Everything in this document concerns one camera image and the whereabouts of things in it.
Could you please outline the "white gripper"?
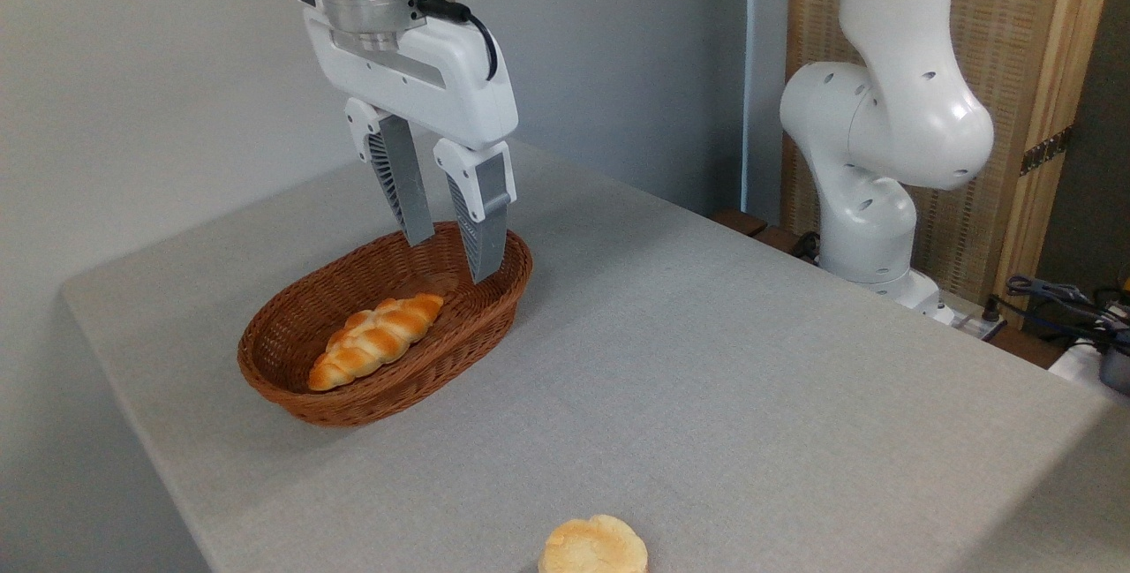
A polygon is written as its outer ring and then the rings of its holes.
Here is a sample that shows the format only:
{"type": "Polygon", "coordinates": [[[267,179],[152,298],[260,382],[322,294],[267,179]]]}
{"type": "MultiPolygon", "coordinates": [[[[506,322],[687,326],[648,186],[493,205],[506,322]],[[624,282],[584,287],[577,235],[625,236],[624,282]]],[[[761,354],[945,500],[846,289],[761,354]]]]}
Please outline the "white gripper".
{"type": "Polygon", "coordinates": [[[314,1],[299,0],[318,63],[350,96],[344,114],[357,154],[379,177],[408,244],[434,236],[411,122],[446,138],[434,157],[447,174],[470,275],[484,281],[503,262],[506,211],[516,201],[508,144],[499,142],[519,124],[504,58],[487,79],[483,33],[438,19],[399,33],[395,49],[379,50],[331,27],[314,1]]]}

